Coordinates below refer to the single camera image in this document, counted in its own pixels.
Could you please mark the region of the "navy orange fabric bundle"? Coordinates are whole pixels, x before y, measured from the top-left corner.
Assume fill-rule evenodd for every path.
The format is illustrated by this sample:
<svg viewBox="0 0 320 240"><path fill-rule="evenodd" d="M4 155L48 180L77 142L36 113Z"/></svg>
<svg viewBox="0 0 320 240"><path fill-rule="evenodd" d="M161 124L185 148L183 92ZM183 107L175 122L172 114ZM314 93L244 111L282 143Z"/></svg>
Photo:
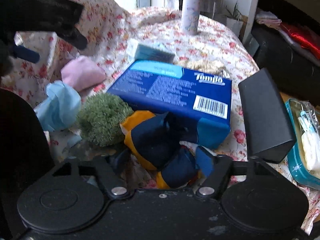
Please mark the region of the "navy orange fabric bundle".
<svg viewBox="0 0 320 240"><path fill-rule="evenodd" d="M171 113L135 111L120 127L125 145L140 165L155 172L158 189L176 189L200 177L196 150L180 144L182 127Z"/></svg>

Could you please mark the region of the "green fluffy sponge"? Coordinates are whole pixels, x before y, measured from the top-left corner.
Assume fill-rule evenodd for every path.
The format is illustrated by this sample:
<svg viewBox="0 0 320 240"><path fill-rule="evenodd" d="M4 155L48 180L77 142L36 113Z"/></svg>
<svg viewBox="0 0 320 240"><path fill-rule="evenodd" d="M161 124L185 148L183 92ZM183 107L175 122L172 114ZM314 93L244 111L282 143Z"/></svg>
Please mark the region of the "green fluffy sponge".
<svg viewBox="0 0 320 240"><path fill-rule="evenodd" d="M81 137L99 147L117 144L124 140L120 124L132 114L133 109L117 95L90 96L77 116Z"/></svg>

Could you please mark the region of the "blue Tempo tissue pack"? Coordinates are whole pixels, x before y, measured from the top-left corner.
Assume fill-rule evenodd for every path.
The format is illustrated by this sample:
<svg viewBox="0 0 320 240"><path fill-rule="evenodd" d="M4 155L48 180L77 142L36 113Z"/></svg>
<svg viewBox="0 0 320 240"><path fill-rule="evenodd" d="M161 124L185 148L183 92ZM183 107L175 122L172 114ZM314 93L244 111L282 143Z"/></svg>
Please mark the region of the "blue Tempo tissue pack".
<svg viewBox="0 0 320 240"><path fill-rule="evenodd" d="M181 141L216 149L231 131L232 82L218 75L139 60L107 91L134 110L170 112L184 128Z"/></svg>

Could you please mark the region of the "pink cloth pouch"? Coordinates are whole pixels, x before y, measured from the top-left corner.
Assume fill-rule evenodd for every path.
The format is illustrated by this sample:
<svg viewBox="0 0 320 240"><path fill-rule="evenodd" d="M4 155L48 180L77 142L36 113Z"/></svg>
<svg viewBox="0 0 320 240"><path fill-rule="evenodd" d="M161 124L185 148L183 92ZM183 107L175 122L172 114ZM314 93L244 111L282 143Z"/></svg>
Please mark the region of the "pink cloth pouch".
<svg viewBox="0 0 320 240"><path fill-rule="evenodd" d="M102 83L107 75L92 59L79 56L61 69L61 78L63 83L80 92Z"/></svg>

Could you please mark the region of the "light blue face mask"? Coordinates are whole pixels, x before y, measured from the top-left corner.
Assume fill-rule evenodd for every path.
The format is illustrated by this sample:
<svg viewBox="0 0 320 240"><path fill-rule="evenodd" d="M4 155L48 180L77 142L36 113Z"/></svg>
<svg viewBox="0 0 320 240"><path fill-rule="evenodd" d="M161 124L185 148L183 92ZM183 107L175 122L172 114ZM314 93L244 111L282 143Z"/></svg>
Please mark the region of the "light blue face mask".
<svg viewBox="0 0 320 240"><path fill-rule="evenodd" d="M34 108L45 131L61 131L71 127L81 109L79 93L60 80L46 87L47 98Z"/></svg>

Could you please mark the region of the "clear bag of cotton pads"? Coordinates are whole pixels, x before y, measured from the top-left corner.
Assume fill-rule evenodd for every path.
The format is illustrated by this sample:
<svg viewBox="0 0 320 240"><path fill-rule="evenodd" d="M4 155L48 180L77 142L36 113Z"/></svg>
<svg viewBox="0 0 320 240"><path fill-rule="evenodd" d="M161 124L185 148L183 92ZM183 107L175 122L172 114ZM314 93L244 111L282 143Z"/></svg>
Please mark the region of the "clear bag of cotton pads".
<svg viewBox="0 0 320 240"><path fill-rule="evenodd" d="M302 129L301 141L306 169L319 172L319 121L315 108L306 101L296 101L296 116Z"/></svg>

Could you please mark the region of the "beige crochet doily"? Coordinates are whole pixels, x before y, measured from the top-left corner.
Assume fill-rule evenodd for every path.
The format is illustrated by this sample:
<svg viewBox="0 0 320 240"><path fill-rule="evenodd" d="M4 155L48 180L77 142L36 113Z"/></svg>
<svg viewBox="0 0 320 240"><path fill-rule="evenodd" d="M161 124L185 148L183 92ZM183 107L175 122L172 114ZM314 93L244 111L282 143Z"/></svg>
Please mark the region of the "beige crochet doily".
<svg viewBox="0 0 320 240"><path fill-rule="evenodd" d="M187 69L196 70L212 75L218 75L227 79L231 78L229 71L219 60L180 60L177 61L176 64Z"/></svg>

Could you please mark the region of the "black triangular stand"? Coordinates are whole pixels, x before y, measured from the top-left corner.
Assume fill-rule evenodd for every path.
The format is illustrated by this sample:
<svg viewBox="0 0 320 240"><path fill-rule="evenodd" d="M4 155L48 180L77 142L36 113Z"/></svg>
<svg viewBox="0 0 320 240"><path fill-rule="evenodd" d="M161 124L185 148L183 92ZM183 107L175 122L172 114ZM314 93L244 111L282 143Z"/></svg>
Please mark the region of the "black triangular stand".
<svg viewBox="0 0 320 240"><path fill-rule="evenodd" d="M239 83L247 154L281 163L297 139L289 114L266 68Z"/></svg>

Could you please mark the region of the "teal metal tin box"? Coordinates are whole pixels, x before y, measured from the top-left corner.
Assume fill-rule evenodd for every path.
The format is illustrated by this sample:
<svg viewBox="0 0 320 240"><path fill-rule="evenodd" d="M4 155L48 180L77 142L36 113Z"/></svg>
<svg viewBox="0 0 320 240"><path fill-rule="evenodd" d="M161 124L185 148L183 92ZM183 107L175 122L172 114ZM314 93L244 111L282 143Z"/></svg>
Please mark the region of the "teal metal tin box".
<svg viewBox="0 0 320 240"><path fill-rule="evenodd" d="M287 164L293 179L302 185L319 190L319 172L313 173L306 169L301 141L302 129L299 125L296 112L296 99L289 99L285 103L297 141L287 155Z"/></svg>

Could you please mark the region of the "light blue sponge block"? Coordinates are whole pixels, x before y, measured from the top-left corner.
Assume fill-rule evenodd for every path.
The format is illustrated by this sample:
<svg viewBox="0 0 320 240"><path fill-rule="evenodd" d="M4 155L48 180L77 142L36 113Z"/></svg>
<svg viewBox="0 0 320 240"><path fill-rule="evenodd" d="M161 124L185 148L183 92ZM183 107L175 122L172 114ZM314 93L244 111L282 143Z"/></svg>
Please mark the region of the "light blue sponge block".
<svg viewBox="0 0 320 240"><path fill-rule="evenodd" d="M134 61L147 60L173 63L175 58L175 54L171 52L143 43L129 44L126 52Z"/></svg>

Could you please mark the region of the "black sofa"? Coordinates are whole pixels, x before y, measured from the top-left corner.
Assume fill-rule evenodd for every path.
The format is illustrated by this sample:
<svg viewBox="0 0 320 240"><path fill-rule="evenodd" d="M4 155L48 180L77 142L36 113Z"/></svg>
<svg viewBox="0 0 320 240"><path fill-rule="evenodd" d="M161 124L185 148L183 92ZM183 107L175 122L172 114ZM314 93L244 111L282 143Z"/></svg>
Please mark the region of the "black sofa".
<svg viewBox="0 0 320 240"><path fill-rule="evenodd" d="M258 8L287 25L319 35L319 22L285 0L258 0ZM253 59L260 69L269 71L278 89L319 105L319 62L299 53L276 29L255 22L251 33L259 44Z"/></svg>

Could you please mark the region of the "folded striped cloth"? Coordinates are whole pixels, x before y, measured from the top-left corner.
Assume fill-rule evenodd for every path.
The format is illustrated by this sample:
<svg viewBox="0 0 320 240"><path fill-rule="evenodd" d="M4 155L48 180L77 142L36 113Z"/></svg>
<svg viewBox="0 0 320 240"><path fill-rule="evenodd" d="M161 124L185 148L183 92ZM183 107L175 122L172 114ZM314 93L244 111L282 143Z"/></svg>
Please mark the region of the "folded striped cloth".
<svg viewBox="0 0 320 240"><path fill-rule="evenodd" d="M263 24L273 29L279 29L281 25L281 20L275 14L260 9L257 9L255 20L258 24Z"/></svg>

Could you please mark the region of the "purple thermos bottle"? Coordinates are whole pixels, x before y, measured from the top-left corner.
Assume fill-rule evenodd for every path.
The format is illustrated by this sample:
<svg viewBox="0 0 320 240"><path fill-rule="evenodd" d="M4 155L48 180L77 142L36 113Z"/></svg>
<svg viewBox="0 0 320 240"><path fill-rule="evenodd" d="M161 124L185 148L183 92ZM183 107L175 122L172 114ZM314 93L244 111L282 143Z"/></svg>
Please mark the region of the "purple thermos bottle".
<svg viewBox="0 0 320 240"><path fill-rule="evenodd" d="M181 30L188 35L196 35L200 17L201 0L183 0Z"/></svg>

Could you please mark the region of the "red cushion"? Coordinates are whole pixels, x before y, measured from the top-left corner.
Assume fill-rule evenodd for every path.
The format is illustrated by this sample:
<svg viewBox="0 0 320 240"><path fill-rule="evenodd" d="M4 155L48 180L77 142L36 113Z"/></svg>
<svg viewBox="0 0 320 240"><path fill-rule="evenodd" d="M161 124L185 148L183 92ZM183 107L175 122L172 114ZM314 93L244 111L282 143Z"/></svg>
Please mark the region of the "red cushion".
<svg viewBox="0 0 320 240"><path fill-rule="evenodd" d="M287 23L280 24L281 29L289 37L297 42L303 49L308 50L316 59L319 60L319 35L308 27L297 27Z"/></svg>

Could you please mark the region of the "wooden side shelf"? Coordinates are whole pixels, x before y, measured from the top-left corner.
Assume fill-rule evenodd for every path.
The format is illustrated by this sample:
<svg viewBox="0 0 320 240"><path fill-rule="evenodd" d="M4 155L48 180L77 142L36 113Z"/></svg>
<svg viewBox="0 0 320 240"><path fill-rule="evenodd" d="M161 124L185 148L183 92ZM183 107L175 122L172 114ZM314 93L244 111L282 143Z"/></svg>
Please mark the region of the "wooden side shelf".
<svg viewBox="0 0 320 240"><path fill-rule="evenodd" d="M224 0L201 0L200 14L218 22L223 22L226 18L223 14L223 5Z"/></svg>

